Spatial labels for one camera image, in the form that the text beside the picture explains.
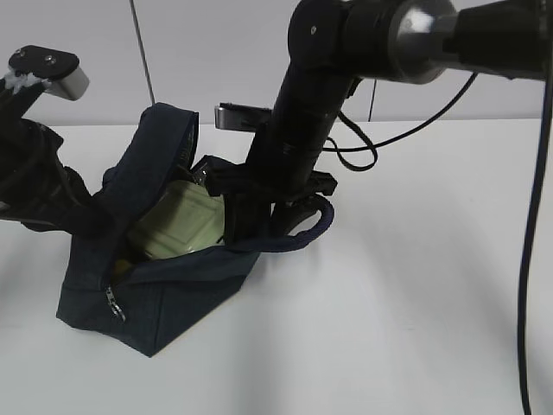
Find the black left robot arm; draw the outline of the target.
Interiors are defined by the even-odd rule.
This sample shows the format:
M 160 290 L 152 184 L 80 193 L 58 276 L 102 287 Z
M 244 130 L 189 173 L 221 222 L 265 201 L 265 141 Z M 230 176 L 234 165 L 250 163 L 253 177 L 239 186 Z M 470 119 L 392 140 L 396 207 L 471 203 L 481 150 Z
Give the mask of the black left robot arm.
M 18 93 L 1 86 L 1 218 L 38 233 L 98 236 L 112 225 L 112 217 L 81 176 L 60 161 L 63 138 L 23 117 L 44 92 L 41 84 Z

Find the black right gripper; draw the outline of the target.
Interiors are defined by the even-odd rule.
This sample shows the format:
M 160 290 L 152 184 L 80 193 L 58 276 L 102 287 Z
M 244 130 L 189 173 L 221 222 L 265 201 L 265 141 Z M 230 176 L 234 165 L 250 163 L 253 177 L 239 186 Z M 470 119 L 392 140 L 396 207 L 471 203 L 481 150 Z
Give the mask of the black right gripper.
M 262 182 L 244 164 L 207 160 L 207 191 L 225 203 L 226 242 L 312 242 L 334 221 L 327 199 L 336 189 L 328 173 L 314 171 L 300 191 L 286 194 Z

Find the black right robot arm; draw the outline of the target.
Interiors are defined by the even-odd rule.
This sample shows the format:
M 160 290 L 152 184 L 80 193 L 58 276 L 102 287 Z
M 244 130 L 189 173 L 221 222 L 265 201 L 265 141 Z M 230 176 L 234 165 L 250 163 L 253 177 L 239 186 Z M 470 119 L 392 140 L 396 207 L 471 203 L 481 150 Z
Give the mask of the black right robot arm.
M 281 237 L 327 202 L 337 182 L 315 170 L 346 99 L 364 79 L 424 85 L 446 69 L 544 80 L 549 1 L 302 1 L 288 29 L 289 66 L 270 109 L 222 103 L 215 125 L 250 131 L 239 165 L 212 162 L 207 189 L 225 201 L 228 244 Z

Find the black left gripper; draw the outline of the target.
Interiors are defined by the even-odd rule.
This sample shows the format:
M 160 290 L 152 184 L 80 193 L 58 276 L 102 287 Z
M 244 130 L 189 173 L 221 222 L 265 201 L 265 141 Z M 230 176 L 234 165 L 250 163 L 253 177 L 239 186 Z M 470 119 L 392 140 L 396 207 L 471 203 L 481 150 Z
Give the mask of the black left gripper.
M 1 219 L 35 232 L 97 237 L 112 217 L 81 176 L 61 163 L 63 143 L 55 131 L 28 119 L 1 123 Z

